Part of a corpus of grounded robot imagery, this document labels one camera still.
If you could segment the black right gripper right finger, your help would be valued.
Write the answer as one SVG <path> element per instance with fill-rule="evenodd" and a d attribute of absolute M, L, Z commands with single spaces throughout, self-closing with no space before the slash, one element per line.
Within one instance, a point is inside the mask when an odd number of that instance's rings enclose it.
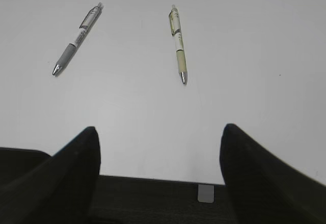
<path fill-rule="evenodd" d="M 224 128 L 220 168 L 238 223 L 325 223 L 325 185 L 235 124 Z"/>

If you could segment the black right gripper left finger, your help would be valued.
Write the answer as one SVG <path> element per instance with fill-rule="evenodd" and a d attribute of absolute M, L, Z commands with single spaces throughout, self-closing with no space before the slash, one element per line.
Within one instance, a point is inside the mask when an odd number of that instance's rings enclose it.
<path fill-rule="evenodd" d="M 1 223 L 86 223 L 100 170 L 95 127 L 50 156 L 1 148 Z"/>

